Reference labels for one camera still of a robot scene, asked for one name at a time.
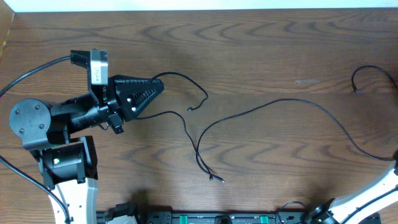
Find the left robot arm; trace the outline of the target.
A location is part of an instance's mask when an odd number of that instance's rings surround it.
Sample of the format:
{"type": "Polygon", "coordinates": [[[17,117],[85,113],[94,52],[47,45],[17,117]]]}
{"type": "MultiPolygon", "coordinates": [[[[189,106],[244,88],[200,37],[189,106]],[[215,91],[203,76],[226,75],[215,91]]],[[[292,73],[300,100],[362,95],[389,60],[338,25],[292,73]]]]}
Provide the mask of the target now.
{"type": "Polygon", "coordinates": [[[123,75],[88,80],[88,93],[62,103],[18,102],[9,116],[13,132],[39,166],[57,223],[96,223],[98,158],[92,136],[71,134],[99,126],[123,133],[164,90],[158,78],[123,75]]]}

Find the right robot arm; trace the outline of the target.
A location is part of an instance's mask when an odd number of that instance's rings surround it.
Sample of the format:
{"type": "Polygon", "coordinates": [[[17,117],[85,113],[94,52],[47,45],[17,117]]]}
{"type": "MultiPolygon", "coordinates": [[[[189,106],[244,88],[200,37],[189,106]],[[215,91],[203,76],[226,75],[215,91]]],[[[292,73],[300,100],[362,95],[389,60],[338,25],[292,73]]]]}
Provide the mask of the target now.
{"type": "Polygon", "coordinates": [[[359,223],[397,202],[397,153],[380,176],[352,194],[333,198],[310,211],[304,223],[359,223]]]}

